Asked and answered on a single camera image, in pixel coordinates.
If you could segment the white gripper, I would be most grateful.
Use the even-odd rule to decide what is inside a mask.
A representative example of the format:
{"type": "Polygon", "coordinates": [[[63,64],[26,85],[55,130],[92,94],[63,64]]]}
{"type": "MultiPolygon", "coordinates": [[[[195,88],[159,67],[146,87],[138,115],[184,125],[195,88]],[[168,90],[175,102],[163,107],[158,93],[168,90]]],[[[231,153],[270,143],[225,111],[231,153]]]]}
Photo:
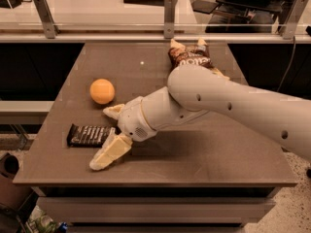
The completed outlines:
{"type": "Polygon", "coordinates": [[[142,101],[143,98],[139,96],[125,105],[118,104],[103,110],[105,116],[118,121],[118,128],[122,133],[117,134],[115,127],[110,129],[102,148],[89,162],[90,169],[105,169],[130,151],[132,140],[143,142],[156,134],[144,118],[142,101]]]}

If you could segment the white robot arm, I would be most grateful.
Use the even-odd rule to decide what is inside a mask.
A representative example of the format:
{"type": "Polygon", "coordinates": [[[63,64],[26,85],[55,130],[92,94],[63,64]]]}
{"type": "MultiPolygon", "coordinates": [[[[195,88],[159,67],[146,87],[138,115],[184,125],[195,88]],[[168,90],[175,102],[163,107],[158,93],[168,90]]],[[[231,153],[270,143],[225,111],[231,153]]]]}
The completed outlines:
{"type": "Polygon", "coordinates": [[[143,142],[171,125],[216,112],[230,117],[286,150],[311,160],[311,101],[230,81],[198,65],[181,65],[167,86],[103,113],[118,122],[89,163],[101,170],[121,158],[134,142],[143,142]]]}

